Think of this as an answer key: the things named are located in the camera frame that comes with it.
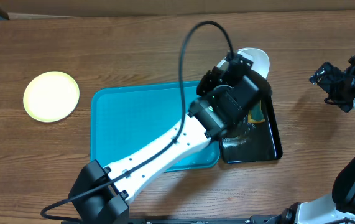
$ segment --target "table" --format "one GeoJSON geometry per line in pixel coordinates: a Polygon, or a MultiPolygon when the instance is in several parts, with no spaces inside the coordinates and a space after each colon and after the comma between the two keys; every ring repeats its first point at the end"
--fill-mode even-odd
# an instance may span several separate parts
{"type": "MultiPolygon", "coordinates": [[[[279,214],[331,192],[355,156],[355,111],[325,105],[326,93],[308,78],[325,61],[348,66],[355,11],[0,21],[0,223],[59,223],[39,212],[68,195],[90,160],[92,96],[102,88],[177,81],[182,40],[203,20],[222,24],[236,49],[269,54],[284,156],[162,174],[131,205],[131,217],[279,214]],[[73,76],[81,98],[67,119],[39,123],[25,113],[22,96],[34,77],[51,70],[73,76]]],[[[227,49],[218,30],[203,27],[189,44],[184,79],[200,79],[227,49]]],[[[76,216],[72,205],[52,213],[76,216]]]]}

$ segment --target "yellow plate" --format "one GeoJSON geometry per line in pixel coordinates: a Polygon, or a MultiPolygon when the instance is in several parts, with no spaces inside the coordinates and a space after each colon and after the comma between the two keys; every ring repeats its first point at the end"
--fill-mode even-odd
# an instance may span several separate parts
{"type": "Polygon", "coordinates": [[[78,101],[78,84],[63,72],[46,72],[34,78],[25,89],[23,99],[29,116],[42,122],[67,117],[78,101]]]}

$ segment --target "black tray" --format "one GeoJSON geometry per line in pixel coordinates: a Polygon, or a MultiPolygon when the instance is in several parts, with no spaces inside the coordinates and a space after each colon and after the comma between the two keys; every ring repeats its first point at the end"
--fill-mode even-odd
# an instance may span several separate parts
{"type": "Polygon", "coordinates": [[[265,121],[248,124],[247,116],[238,128],[220,141],[224,162],[255,162],[276,160],[282,157],[282,145],[278,134],[271,97],[262,100],[265,121]]]}

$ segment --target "tray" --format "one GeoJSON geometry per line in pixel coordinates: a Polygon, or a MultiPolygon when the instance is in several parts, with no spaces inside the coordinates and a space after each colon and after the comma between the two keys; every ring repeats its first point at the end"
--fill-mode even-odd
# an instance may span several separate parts
{"type": "MultiPolygon", "coordinates": [[[[198,96],[198,81],[185,82],[186,107],[198,96]]],[[[102,166],[118,161],[146,146],[181,118],[178,83],[107,88],[91,102],[91,156],[102,166]]],[[[168,169],[202,169],[220,158],[217,142],[168,169]]]]}

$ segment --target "blue object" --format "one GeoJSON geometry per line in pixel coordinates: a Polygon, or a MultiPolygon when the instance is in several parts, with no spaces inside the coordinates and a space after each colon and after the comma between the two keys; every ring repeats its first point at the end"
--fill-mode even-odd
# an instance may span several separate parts
{"type": "MultiPolygon", "coordinates": [[[[198,98],[198,83],[184,83],[187,108],[198,98]]],[[[123,159],[168,131],[181,116],[178,83],[100,90],[91,101],[90,159],[97,159],[102,166],[123,159]]],[[[220,149],[214,142],[167,171],[212,167],[219,158],[220,149]]]]}

